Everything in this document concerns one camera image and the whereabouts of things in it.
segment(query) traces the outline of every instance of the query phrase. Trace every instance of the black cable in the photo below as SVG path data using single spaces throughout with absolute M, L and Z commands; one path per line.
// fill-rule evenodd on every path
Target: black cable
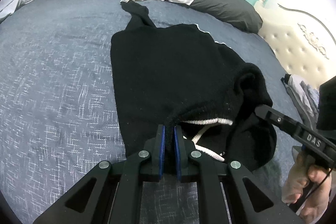
M 327 173 L 327 175 L 322 180 L 322 182 L 305 197 L 304 202 L 325 182 L 325 180 L 330 176 L 331 172 L 332 172 L 332 169 L 330 169 L 330 171 Z

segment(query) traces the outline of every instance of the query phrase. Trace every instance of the decorative carving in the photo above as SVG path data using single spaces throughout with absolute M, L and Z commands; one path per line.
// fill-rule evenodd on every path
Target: decorative carving
M 300 25 L 299 23 L 297 25 L 299 25 L 301 31 L 303 32 L 303 36 L 307 39 L 308 43 L 312 45 L 317 51 L 322 53 L 325 58 L 329 59 L 325 47 L 323 47 L 323 44 L 319 41 L 315 34 L 313 32 L 308 34 L 306 26 Z
M 311 18 L 315 19 L 315 20 L 316 20 L 318 23 L 320 23 L 320 24 L 323 26 L 323 28 L 328 32 L 328 34 L 331 36 L 331 38 L 333 39 L 333 41 L 334 41 L 334 43 L 335 43 L 335 45 L 336 45 L 336 39 L 335 39 L 335 37 L 333 36 L 333 34 L 332 34 L 332 33 L 330 32 L 330 30 L 323 24 L 323 22 L 320 21 L 317 17 L 315 17 L 315 16 L 313 16 L 312 14 L 307 13 L 307 12 L 305 12 L 305 11 L 296 10 L 296 9 L 289 9 L 289 8 L 283 7 L 283 6 L 280 5 L 279 3 L 278 3 L 278 5 L 279 5 L 279 7 L 280 7 L 281 9 L 284 9 L 284 10 L 287 10 L 287 11 L 292 11 L 292 12 L 302 13 L 302 14 L 308 15 L 308 16 L 310 16 Z

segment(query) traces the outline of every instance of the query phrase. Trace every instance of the hand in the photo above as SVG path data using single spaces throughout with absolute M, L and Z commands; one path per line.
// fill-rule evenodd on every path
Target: hand
M 283 186 L 282 201 L 296 203 L 303 194 L 303 188 L 309 184 L 309 180 L 319 184 L 327 173 L 328 170 L 317 165 L 311 165 L 307 170 L 306 154 L 303 151 L 300 152 Z M 324 213 L 328 206 L 330 189 L 331 176 L 307 199 L 300 213 L 300 217 L 306 224 L 311 223 Z

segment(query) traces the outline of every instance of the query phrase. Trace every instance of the white tufted headboard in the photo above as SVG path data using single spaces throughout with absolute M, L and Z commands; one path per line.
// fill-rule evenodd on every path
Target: white tufted headboard
M 313 15 L 284 7 L 264 8 L 258 0 L 254 8 L 263 19 L 259 35 L 271 46 L 289 74 L 297 74 L 313 87 L 336 75 L 336 40 L 330 30 Z

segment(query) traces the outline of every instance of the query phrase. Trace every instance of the mattress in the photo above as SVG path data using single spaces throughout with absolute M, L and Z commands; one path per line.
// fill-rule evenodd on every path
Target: mattress
M 262 71 L 273 108 L 301 121 L 281 83 L 285 70 L 259 36 L 160 0 L 142 2 L 157 27 L 198 24 Z M 33 0 L 0 24 L 0 191 L 23 224 L 101 160 L 125 159 L 110 39 L 130 14 L 120 0 Z M 279 198 L 298 145 L 276 128 L 273 159 L 254 174 Z M 145 183 L 141 223 L 199 223 L 195 183 Z

